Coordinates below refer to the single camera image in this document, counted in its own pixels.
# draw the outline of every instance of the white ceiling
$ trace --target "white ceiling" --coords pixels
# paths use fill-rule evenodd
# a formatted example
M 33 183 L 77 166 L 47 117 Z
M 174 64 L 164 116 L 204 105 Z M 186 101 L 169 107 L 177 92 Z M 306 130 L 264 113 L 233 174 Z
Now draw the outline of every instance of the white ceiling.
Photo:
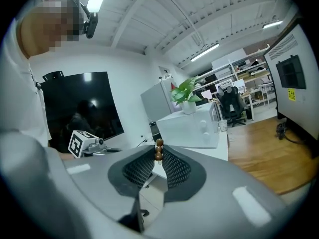
M 242 38 L 267 22 L 284 19 L 292 4 L 290 0 L 104 0 L 90 41 L 141 54 L 151 46 L 183 68 L 216 42 Z

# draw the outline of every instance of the white pot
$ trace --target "white pot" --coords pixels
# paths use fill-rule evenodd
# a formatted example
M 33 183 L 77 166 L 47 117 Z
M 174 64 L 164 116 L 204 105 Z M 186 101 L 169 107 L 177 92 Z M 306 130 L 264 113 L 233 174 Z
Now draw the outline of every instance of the white pot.
M 183 102 L 180 103 L 181 108 L 185 114 L 193 114 L 196 112 L 196 103 L 195 102 Z

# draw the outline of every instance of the wall-mounted screen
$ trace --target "wall-mounted screen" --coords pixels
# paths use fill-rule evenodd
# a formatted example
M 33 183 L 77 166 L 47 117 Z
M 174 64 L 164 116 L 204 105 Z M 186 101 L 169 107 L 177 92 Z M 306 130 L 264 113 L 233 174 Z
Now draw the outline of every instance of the wall-mounted screen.
M 68 153 L 73 130 L 108 139 L 124 132 L 107 72 L 77 74 L 41 84 L 51 147 Z

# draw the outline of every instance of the wooden floor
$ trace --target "wooden floor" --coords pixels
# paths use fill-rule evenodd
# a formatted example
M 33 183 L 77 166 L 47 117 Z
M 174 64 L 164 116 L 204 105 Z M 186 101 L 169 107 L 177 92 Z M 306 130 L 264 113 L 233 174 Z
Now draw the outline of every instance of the wooden floor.
M 295 190 L 315 178 L 319 157 L 311 159 L 306 145 L 275 137 L 277 119 L 228 129 L 228 161 L 265 183 L 277 194 Z M 298 137 L 287 131 L 291 140 Z

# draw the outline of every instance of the potted plant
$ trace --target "potted plant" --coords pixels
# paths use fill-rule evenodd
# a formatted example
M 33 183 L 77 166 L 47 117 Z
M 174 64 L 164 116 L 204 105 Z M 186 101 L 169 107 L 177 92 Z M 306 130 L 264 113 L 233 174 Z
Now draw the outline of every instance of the potted plant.
M 181 105 L 185 114 L 193 114 L 196 112 L 196 103 L 201 101 L 197 95 L 193 95 L 195 89 L 195 81 L 197 77 L 189 78 L 179 85 L 178 88 L 171 90 L 171 100 L 176 102 L 176 105 Z

